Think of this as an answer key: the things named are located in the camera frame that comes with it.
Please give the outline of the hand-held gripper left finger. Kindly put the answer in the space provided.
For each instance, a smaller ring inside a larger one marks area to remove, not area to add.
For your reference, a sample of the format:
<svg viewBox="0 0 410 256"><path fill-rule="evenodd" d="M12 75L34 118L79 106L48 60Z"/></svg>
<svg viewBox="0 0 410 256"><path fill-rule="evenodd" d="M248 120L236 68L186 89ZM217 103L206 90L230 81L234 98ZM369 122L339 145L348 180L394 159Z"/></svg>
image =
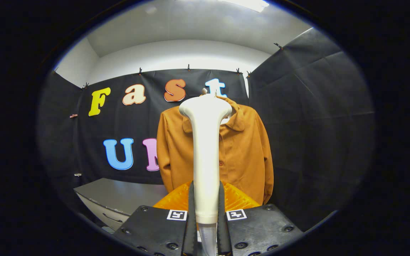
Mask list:
<svg viewBox="0 0 410 256"><path fill-rule="evenodd" d="M187 210L140 206L115 231L115 239L142 256L197 256L194 185L186 193Z"/></svg>

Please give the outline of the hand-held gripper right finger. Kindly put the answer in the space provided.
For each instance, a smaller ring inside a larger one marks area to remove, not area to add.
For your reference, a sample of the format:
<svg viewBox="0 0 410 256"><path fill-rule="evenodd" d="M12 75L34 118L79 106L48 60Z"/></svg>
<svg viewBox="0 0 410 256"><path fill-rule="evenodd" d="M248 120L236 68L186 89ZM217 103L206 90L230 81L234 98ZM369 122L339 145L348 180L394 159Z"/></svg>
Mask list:
<svg viewBox="0 0 410 256"><path fill-rule="evenodd" d="M257 256L283 249L303 237L301 231L273 204L226 211L231 196L248 202L241 194L220 184L217 222L217 254L220 256Z"/></svg>

